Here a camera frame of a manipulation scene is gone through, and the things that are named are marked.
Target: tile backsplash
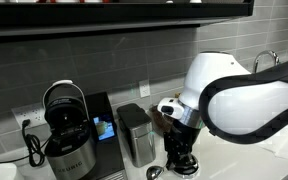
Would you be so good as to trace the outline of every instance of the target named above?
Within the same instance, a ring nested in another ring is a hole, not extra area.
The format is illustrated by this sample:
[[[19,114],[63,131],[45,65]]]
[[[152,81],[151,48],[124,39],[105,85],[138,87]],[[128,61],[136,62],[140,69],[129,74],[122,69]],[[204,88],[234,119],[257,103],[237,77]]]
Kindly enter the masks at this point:
[[[128,103],[148,109],[182,91],[199,52],[229,52],[251,71],[266,49],[288,60],[288,0],[256,0],[252,17],[200,28],[0,43],[0,153],[24,146],[11,108],[40,102],[56,80],[72,79],[86,94],[107,91],[114,111]],[[151,96],[140,98],[145,79]],[[42,140],[50,134],[47,125],[28,132]]]

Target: white countertop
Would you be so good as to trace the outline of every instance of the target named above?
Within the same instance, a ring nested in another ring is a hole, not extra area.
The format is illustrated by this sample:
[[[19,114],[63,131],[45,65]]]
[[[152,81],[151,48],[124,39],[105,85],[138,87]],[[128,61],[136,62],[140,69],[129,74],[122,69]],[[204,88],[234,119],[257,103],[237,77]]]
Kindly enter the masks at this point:
[[[155,134],[156,159],[142,168],[136,168],[130,161],[125,149],[125,141],[119,135],[121,152],[129,180],[146,179],[146,170],[152,165],[164,166],[166,164],[166,152],[164,140]],[[17,151],[12,159],[23,155],[23,149]],[[196,180],[278,180],[285,179],[288,175],[288,160],[275,157],[274,154],[257,145],[238,145],[226,142],[211,135],[205,127],[201,130],[193,153],[200,164],[199,174]],[[55,176],[46,161],[42,167],[32,168],[29,164],[19,166],[20,172],[26,180],[55,180]],[[172,172],[165,172],[160,180],[179,179]]]

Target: wall outlet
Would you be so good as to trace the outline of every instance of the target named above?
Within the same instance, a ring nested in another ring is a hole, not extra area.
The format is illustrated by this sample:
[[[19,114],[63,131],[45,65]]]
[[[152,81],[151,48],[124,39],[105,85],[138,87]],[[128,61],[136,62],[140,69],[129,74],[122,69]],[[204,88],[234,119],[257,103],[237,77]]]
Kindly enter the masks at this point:
[[[141,98],[151,95],[149,80],[140,81],[140,94]]]
[[[12,112],[21,128],[23,121],[26,119],[31,120],[31,123],[29,126],[27,126],[27,128],[36,127],[47,123],[44,119],[45,110],[41,103],[13,108]]]

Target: white robotic arm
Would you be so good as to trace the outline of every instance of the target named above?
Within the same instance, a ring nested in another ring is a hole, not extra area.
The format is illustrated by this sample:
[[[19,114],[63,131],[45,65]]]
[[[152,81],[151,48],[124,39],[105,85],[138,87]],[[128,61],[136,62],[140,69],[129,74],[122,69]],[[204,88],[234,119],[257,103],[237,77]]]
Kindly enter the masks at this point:
[[[288,124],[288,62],[250,74],[232,55],[201,53],[188,71],[179,99],[163,99],[158,110],[177,119],[164,135],[171,164],[167,167],[184,176],[193,165],[178,167],[185,160],[176,154],[187,153],[186,161],[196,159],[190,148],[174,149],[171,143],[191,147],[202,121],[213,135],[239,144],[263,141]]]

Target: black cabinet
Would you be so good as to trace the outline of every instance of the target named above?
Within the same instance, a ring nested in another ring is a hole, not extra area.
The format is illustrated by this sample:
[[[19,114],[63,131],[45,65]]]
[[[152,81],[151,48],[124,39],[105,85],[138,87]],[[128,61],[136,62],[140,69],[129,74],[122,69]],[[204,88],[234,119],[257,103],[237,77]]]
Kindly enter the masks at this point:
[[[0,36],[200,25],[251,16],[244,3],[0,4]]]

